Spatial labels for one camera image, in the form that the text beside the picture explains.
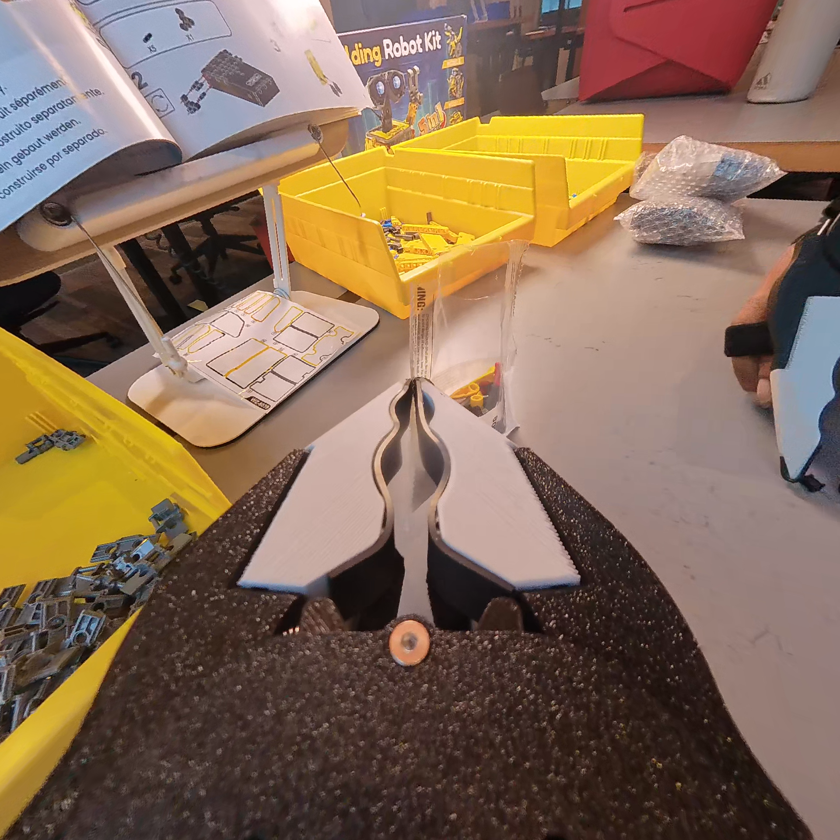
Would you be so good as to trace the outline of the white sticker sheet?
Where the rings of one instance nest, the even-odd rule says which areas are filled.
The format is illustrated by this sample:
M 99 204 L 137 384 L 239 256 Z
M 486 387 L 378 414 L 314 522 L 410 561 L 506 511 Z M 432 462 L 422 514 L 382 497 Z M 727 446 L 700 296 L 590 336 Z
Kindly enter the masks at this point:
M 361 335 L 347 322 L 256 291 L 172 342 L 192 371 L 267 413 Z

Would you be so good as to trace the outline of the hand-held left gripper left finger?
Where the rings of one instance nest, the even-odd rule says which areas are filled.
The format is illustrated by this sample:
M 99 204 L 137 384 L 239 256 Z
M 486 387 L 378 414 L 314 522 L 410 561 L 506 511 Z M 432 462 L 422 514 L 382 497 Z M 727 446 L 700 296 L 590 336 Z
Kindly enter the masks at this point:
M 413 396 L 411 382 L 394 384 L 308 447 L 239 586 L 328 597 L 356 628 L 396 616 L 405 565 L 387 483 Z

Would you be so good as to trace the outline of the yellow bin with grey parts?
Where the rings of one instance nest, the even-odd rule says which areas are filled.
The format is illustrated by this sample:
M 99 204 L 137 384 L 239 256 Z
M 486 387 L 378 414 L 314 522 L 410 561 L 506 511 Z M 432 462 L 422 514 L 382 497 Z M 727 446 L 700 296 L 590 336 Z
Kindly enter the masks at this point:
M 166 432 L 34 346 L 1 336 L 1 584 L 68 576 L 149 533 L 168 497 L 204 532 L 230 501 Z

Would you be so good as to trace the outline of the instruction booklet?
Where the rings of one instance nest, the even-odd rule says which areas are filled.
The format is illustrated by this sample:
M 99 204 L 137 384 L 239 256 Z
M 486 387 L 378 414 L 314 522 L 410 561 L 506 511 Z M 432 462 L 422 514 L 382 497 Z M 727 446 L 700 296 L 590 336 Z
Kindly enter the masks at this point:
M 319 2 L 1 3 L 1 227 L 371 99 Z

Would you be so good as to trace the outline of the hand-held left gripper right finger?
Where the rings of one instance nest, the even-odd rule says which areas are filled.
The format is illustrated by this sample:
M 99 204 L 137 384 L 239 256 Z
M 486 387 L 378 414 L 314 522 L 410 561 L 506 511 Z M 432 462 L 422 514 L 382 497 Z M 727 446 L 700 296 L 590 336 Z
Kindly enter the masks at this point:
M 498 597 L 578 586 L 581 576 L 516 449 L 430 381 L 417 381 L 417 440 L 435 485 L 427 588 L 440 628 L 477 625 Z

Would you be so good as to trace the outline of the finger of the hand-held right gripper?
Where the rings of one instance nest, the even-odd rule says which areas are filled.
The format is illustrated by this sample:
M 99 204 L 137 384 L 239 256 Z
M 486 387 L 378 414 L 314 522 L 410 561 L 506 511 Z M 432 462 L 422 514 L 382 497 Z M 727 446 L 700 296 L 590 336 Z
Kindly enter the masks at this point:
M 839 298 L 808 297 L 787 362 L 771 373 L 771 395 L 782 478 L 811 493 L 824 488 L 809 469 L 821 446 L 823 413 L 837 392 L 838 359 Z

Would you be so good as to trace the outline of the red plastic bin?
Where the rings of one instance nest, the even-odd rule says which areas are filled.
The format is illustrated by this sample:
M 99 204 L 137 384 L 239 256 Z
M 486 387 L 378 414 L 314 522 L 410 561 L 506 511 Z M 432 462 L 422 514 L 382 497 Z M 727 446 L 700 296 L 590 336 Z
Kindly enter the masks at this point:
M 579 99 L 728 92 L 775 6 L 775 1 L 591 1 Z

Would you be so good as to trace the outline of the pile of yellow parts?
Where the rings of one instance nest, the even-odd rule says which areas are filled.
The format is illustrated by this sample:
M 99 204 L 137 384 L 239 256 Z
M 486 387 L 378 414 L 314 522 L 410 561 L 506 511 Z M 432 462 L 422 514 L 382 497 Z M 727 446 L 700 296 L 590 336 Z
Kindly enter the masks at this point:
M 456 246 L 469 245 L 476 237 L 458 233 L 430 218 L 425 224 L 402 223 L 397 217 L 381 220 L 385 242 L 400 273 L 425 265 Z

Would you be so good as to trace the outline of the yellow divided bin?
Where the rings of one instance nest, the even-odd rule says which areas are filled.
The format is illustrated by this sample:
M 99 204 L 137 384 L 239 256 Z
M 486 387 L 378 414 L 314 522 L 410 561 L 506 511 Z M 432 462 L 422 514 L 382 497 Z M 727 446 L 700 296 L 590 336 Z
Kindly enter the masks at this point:
M 295 259 L 400 319 L 412 286 L 438 259 L 401 275 L 385 242 L 382 211 L 404 223 L 436 223 L 472 245 L 529 242 L 536 213 L 528 158 L 398 146 L 314 165 L 280 181 L 287 243 Z

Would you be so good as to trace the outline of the pile of grey connector parts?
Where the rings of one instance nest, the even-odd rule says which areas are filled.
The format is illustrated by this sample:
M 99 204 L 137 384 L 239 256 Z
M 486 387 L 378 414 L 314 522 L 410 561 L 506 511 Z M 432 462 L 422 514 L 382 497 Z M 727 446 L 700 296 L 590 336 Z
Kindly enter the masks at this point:
M 171 498 L 152 507 L 149 522 L 149 533 L 99 544 L 68 576 L 2 587 L 3 741 L 148 601 L 196 539 Z

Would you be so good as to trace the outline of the black office chair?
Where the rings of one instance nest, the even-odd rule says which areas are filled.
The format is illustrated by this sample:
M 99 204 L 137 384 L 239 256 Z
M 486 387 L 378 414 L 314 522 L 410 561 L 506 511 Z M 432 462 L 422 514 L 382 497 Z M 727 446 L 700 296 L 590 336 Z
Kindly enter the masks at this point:
M 261 195 L 252 192 L 119 245 L 164 331 L 269 276 L 255 229 L 263 220 Z

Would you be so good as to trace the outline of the blue printed cardboard box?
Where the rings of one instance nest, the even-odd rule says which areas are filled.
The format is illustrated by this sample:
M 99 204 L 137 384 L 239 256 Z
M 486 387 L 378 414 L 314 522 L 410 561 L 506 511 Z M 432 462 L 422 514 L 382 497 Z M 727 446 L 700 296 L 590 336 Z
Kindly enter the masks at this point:
M 343 154 L 357 154 L 466 117 L 465 15 L 340 34 L 372 107 L 350 122 Z

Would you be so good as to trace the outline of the person's right hand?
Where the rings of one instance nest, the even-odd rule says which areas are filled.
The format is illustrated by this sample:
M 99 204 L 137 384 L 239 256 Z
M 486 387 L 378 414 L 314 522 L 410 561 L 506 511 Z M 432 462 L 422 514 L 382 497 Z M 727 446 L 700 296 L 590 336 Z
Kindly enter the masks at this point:
M 795 257 L 796 245 L 790 245 L 770 269 L 767 276 L 746 300 L 731 321 L 731 326 L 763 322 L 768 317 L 771 291 L 775 288 Z M 772 407 L 770 371 L 772 356 L 743 356 L 731 358 L 731 366 L 741 388 L 752 395 L 756 406 Z

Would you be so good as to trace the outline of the white stand pole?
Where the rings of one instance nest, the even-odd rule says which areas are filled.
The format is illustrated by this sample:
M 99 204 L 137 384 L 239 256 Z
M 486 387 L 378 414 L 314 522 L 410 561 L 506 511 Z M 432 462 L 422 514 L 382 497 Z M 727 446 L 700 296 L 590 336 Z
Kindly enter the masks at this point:
M 279 183 L 266 184 L 261 190 L 264 197 L 270 261 L 274 272 L 274 293 L 285 299 L 290 299 L 291 279 Z

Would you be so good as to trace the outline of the bubble wrap bag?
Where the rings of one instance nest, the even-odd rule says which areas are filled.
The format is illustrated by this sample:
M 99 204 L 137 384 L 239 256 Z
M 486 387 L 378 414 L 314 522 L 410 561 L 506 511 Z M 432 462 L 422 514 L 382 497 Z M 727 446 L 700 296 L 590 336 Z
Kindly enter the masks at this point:
M 681 135 L 647 162 L 629 193 L 640 201 L 685 196 L 733 203 L 783 175 L 769 157 Z

